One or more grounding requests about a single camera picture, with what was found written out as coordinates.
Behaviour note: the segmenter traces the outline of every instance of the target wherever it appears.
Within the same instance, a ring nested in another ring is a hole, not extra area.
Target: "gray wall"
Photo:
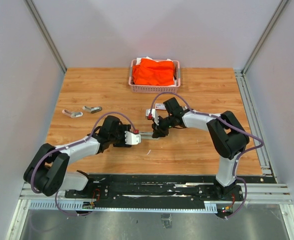
[[[294,202],[294,0],[247,77],[274,170]]]
[[[136,57],[240,69],[280,0],[34,0],[68,67]]]
[[[45,140],[63,74],[24,1],[0,0],[0,240]]]

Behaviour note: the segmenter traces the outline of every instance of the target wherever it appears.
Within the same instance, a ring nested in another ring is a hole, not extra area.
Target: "pink basket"
[[[133,93],[145,93],[145,94],[159,94],[162,92],[177,93],[178,88],[181,86],[181,68],[179,61],[172,61],[175,66],[174,77],[176,79],[176,86],[151,86],[151,85],[135,85],[133,80],[133,66],[136,65],[136,59],[131,61],[129,71],[129,86]]]

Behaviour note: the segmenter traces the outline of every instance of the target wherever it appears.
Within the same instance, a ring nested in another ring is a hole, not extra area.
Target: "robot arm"
[[[225,131],[229,128],[222,124],[213,115],[218,116],[233,125],[244,130],[235,115],[231,111],[222,114],[195,114],[189,109],[181,107],[173,97],[164,102],[168,116],[162,118],[158,116],[155,109],[147,109],[146,117],[153,120],[153,138],[165,137],[169,134],[169,129],[173,127],[196,128],[208,131],[213,145],[219,154],[219,171],[216,175],[216,192],[222,198],[228,194],[235,186],[237,156],[243,152],[249,143],[249,137],[233,129],[230,132]]]
[[[111,144],[114,147],[130,148],[141,142],[140,134],[130,132],[131,125],[122,124],[115,116],[107,116],[98,133],[65,145],[43,144],[23,175],[31,183],[33,171],[41,158],[55,149],[62,149],[49,155],[37,169],[34,186],[46,196],[58,190],[82,191],[90,188],[89,176],[81,171],[66,172],[67,166],[87,156],[103,153]]]

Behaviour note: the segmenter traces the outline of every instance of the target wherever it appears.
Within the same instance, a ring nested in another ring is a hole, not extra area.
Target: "folded cloth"
[[[175,65],[172,61],[156,62],[142,58],[139,65],[132,67],[136,85],[170,86],[174,84]]]

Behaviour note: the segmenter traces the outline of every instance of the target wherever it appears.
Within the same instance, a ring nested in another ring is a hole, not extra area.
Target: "white cloth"
[[[141,64],[142,59],[149,59],[149,60],[153,60],[153,61],[155,61],[154,59],[152,59],[152,58],[149,57],[149,56],[146,56],[146,57],[137,57],[137,58],[136,58],[136,65]],[[177,80],[175,79],[175,77],[173,77],[172,79],[173,79],[173,85],[169,85],[169,86],[167,86],[167,87],[175,87],[175,86],[177,86]]]

